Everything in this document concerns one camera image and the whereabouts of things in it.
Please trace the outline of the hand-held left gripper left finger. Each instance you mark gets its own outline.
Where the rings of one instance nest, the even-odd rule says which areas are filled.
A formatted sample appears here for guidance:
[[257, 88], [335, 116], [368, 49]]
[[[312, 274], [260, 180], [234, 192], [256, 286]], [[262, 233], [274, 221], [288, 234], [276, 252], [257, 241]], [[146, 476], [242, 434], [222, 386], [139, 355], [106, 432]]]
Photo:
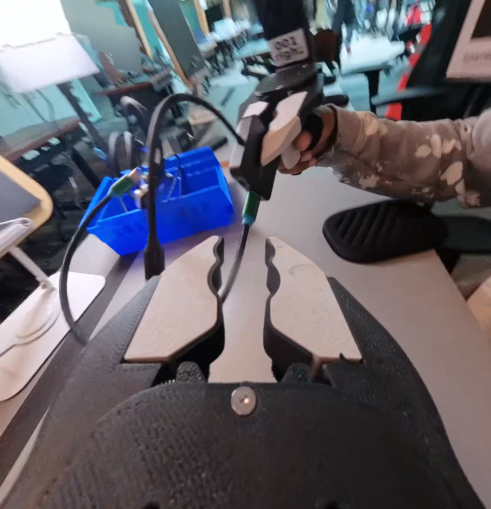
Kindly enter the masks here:
[[213, 235], [170, 264], [124, 353], [127, 363], [212, 363], [223, 352], [224, 239]]

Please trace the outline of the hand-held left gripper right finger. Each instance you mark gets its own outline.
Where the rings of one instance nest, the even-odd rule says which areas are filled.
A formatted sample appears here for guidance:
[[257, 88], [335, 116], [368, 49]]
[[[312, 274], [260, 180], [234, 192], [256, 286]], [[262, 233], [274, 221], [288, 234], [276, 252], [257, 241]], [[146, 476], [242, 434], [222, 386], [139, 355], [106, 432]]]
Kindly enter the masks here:
[[266, 240], [264, 349], [275, 365], [363, 359], [322, 269], [277, 237]]

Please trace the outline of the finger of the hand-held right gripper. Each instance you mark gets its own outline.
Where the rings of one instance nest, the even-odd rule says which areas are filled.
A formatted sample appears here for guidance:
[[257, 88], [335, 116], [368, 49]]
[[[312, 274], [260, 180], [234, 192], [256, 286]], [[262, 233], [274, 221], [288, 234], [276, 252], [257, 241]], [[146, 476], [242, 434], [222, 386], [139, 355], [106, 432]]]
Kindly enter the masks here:
[[256, 101], [246, 107], [236, 125], [236, 133], [243, 141], [246, 141], [249, 136], [253, 120], [261, 118], [261, 115], [267, 110], [268, 106], [268, 103], [265, 101]]
[[277, 104], [274, 118], [262, 141], [262, 166], [267, 166], [278, 157], [285, 168], [293, 168], [299, 162], [300, 151], [293, 146], [293, 141], [301, 132], [300, 111], [306, 96], [307, 92], [298, 92]]

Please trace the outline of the black adapter box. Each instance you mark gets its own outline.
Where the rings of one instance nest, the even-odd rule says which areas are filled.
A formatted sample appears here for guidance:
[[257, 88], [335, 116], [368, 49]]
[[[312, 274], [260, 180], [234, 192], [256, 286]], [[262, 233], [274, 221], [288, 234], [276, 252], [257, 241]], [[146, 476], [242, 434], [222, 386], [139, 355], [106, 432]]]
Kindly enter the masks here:
[[231, 176], [247, 191], [260, 196], [261, 200], [270, 200], [276, 176], [276, 164], [274, 162], [262, 166], [261, 151], [262, 141], [267, 129], [261, 118], [254, 119], [249, 131], [249, 136], [243, 144], [236, 143], [229, 158], [229, 171]]

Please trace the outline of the blue plastic bin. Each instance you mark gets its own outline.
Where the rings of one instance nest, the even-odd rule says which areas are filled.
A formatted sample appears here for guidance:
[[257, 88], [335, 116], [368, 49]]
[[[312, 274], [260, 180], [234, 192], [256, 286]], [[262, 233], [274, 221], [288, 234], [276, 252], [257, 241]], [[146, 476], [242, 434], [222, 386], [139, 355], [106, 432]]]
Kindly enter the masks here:
[[[160, 244], [228, 226], [235, 211], [223, 169], [209, 146], [171, 156], [168, 176], [156, 195]], [[142, 251], [147, 244], [147, 210], [134, 198], [136, 188], [112, 198], [87, 226], [117, 254]]]

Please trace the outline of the person's right forearm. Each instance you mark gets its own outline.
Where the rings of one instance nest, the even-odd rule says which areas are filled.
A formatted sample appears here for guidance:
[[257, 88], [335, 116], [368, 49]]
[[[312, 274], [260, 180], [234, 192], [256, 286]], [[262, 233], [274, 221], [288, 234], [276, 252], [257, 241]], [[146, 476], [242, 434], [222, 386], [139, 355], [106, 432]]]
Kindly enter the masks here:
[[316, 111], [335, 120], [317, 165], [341, 183], [399, 200], [491, 207], [491, 108], [478, 117], [430, 122], [336, 106]]

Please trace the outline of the person's right hand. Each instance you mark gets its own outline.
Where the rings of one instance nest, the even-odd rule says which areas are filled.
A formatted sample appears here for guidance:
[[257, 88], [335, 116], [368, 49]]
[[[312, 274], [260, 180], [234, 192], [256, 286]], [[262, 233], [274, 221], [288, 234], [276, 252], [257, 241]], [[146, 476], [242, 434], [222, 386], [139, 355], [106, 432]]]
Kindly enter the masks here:
[[279, 163], [278, 172], [286, 175], [300, 175], [306, 169], [315, 167], [318, 161], [331, 149], [337, 137], [337, 112], [334, 108], [320, 106], [314, 109], [302, 124], [301, 131], [292, 142], [299, 159], [288, 169]]

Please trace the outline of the white printed sign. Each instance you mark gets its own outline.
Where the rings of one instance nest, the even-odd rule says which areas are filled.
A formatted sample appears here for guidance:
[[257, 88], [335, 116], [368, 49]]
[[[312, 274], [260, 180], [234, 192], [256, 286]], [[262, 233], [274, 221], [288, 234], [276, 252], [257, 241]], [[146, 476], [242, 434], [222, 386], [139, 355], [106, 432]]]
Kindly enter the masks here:
[[446, 79], [491, 84], [491, 1], [470, 2]]

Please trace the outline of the white background table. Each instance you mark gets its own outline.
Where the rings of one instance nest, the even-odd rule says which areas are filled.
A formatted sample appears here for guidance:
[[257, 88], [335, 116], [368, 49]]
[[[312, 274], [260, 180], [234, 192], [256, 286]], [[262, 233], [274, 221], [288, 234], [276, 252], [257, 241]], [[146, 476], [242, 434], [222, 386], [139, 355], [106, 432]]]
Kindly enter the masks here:
[[0, 81], [23, 94], [85, 78], [99, 72], [74, 35], [0, 49]]

